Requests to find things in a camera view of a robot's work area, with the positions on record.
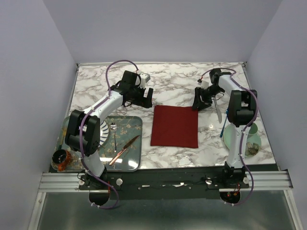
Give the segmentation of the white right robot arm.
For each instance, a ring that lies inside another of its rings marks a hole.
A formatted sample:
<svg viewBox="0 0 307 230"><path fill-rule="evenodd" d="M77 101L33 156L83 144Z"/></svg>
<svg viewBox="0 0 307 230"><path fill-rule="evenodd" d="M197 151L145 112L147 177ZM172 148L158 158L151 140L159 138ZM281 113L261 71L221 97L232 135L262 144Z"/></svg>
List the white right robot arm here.
<svg viewBox="0 0 307 230"><path fill-rule="evenodd" d="M216 95L229 95L227 119L230 123L231 146L227 160L218 179L223 186L230 188L244 180L248 169L244 162L246 145L250 128L257 118L257 91L250 90L233 78L235 70L215 68L207 71L211 85L200 86L194 90L193 110L201 111L216 102Z"/></svg>

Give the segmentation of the blue handled fork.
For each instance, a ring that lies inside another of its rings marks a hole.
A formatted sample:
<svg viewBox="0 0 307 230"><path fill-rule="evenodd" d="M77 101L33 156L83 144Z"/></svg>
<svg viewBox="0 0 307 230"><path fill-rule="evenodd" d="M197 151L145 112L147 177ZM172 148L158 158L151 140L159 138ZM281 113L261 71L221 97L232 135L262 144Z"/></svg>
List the blue handled fork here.
<svg viewBox="0 0 307 230"><path fill-rule="evenodd" d="M223 134L224 134L225 125L226 125L226 122L228 121L228 112L229 112L229 108L227 108L226 112L225 112L226 117L225 117L223 128L222 128L221 133L220 133L220 138L222 138Z"/></svg>

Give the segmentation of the dark red cloth napkin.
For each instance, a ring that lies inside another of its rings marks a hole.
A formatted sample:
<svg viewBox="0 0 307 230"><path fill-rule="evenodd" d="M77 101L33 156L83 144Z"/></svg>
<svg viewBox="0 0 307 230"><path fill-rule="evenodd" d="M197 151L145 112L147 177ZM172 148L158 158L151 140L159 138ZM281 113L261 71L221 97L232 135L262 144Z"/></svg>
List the dark red cloth napkin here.
<svg viewBox="0 0 307 230"><path fill-rule="evenodd" d="M198 111L191 107L154 107L151 146L198 148Z"/></svg>

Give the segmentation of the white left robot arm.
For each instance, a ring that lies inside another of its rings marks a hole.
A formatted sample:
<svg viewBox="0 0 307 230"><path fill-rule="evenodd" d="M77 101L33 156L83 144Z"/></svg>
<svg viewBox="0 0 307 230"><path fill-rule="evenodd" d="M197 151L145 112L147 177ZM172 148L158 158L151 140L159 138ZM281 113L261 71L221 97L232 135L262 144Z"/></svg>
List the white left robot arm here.
<svg viewBox="0 0 307 230"><path fill-rule="evenodd" d="M100 125L107 116L127 102L151 108L153 88L149 88L147 96L144 96L149 80L149 74L126 70L121 80L113 86L110 86L106 79L107 94L98 102L83 111L74 110L69 116L65 144L73 151L80 152L81 162L87 174L91 176L90 184L95 189L102 189L106 185L106 169L98 155Z"/></svg>

